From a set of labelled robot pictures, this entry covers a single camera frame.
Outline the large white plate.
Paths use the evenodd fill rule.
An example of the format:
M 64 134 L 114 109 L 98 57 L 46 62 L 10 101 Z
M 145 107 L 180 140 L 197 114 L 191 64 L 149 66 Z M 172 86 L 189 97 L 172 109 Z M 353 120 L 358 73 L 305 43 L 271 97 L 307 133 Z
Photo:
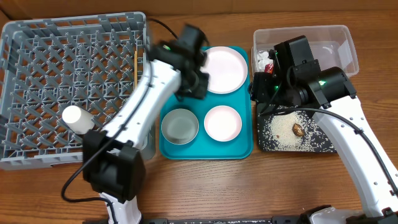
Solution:
M 228 94 L 239 89 L 246 81 L 248 66 L 244 57 L 230 47 L 212 47 L 205 50 L 207 59 L 201 71 L 209 74 L 208 91 Z

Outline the grey metal bowl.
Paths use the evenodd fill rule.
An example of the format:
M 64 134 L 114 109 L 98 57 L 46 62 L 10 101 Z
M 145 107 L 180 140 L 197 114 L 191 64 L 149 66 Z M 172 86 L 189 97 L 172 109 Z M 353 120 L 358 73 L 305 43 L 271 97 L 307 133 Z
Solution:
M 178 108 L 164 116 L 160 129 L 168 142 L 184 145 L 193 141 L 197 136 L 199 122 L 190 110 Z

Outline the brown food scrap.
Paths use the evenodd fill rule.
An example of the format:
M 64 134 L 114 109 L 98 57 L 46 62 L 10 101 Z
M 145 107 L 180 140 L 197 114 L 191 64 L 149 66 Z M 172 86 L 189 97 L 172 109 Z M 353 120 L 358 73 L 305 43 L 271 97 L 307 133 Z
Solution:
M 303 137 L 305 135 L 305 130 L 297 123 L 292 126 L 292 131 L 297 137 Z

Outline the small white bowl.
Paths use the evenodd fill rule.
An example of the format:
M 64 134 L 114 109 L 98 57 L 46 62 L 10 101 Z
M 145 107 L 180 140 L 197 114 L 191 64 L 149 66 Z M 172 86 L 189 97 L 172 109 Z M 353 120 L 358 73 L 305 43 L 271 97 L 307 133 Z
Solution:
M 239 113 L 230 106 L 216 106 L 205 115 L 205 131 L 215 141 L 228 142 L 235 139 L 242 126 Z

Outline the wooden chopstick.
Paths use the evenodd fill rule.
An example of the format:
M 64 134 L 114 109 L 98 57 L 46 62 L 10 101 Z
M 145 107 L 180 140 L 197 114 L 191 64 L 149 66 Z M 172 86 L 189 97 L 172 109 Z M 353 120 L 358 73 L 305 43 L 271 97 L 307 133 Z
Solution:
M 137 76 L 137 50 L 134 51 L 134 90 L 137 88 L 138 76 Z

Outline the white cup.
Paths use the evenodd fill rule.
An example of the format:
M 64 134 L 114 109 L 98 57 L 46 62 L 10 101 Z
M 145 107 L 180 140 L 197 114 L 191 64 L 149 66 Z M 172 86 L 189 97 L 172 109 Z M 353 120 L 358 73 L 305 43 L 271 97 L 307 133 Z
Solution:
M 62 112 L 62 119 L 75 134 L 86 134 L 93 129 L 93 115 L 79 106 L 67 106 Z

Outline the red snack wrapper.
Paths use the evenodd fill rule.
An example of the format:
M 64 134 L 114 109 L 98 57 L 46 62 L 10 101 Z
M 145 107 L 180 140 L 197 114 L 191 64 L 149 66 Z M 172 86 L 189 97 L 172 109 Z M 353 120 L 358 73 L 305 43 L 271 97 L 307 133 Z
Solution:
M 267 64 L 267 65 L 264 67 L 264 71 L 265 71 L 266 73 L 273 74 L 273 71 L 274 71 L 274 64 L 273 64 L 273 63 Z

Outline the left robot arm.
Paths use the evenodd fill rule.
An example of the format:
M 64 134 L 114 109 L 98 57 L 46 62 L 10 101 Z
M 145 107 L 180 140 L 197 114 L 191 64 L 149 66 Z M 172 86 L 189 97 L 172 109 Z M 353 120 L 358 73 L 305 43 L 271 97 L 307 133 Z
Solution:
M 179 38 L 153 45 L 142 79 L 124 106 L 101 131 L 84 135 L 83 178 L 106 203 L 111 223 L 141 223 L 136 196 L 146 174 L 144 139 L 172 95 L 205 98 L 209 75 L 200 68 L 207 42 L 199 28 L 185 25 Z

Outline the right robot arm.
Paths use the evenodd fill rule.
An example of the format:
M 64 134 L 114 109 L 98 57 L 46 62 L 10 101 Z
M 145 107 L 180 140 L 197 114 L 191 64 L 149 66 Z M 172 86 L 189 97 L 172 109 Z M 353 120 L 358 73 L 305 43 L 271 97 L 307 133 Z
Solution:
M 397 169 L 373 133 L 356 90 L 339 67 L 320 68 L 304 35 L 269 51 L 272 72 L 257 72 L 251 99 L 261 116 L 304 111 L 327 135 L 359 193 L 362 210 L 322 205 L 297 223 L 397 223 Z

